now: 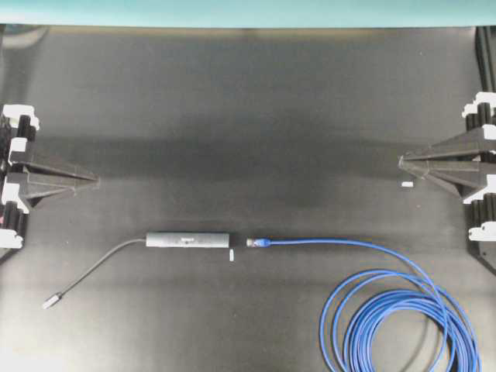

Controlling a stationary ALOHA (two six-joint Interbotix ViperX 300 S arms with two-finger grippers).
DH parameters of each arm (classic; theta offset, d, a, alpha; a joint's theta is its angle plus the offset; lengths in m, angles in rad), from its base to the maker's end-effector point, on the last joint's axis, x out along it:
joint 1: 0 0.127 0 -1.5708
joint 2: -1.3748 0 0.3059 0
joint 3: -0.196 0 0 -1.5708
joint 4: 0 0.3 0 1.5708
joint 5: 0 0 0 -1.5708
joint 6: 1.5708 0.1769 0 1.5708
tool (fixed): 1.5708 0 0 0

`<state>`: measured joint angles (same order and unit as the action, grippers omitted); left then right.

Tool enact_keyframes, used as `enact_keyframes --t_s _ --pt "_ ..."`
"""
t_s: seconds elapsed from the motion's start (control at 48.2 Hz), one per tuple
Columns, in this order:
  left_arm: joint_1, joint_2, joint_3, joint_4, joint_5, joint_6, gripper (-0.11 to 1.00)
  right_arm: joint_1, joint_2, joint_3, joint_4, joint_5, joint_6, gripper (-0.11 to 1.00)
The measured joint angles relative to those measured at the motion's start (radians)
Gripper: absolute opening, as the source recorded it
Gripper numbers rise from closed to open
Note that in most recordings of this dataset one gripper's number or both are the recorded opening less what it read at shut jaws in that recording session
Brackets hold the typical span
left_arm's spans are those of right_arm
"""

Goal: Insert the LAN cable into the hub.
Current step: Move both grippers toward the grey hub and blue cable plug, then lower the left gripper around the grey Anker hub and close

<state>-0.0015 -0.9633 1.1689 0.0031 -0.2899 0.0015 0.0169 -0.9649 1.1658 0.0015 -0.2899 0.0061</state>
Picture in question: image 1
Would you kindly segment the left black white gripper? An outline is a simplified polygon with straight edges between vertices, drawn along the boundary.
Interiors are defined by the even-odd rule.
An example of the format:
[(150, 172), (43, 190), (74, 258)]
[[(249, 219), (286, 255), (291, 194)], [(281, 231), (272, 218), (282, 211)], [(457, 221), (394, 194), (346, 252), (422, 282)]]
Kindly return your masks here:
[(31, 105), (1, 107), (1, 247), (21, 248), (40, 203), (97, 187), (99, 176), (52, 154), (28, 150), (40, 129)]

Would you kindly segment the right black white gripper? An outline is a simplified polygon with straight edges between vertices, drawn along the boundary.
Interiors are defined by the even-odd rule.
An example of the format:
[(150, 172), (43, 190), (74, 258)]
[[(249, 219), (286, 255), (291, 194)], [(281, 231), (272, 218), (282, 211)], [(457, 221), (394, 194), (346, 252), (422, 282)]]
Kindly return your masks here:
[[(398, 166), (470, 202), (469, 239), (495, 242), (495, 93), (477, 93), (462, 116), (467, 132), (407, 152)], [(472, 161), (442, 160), (468, 156)]]

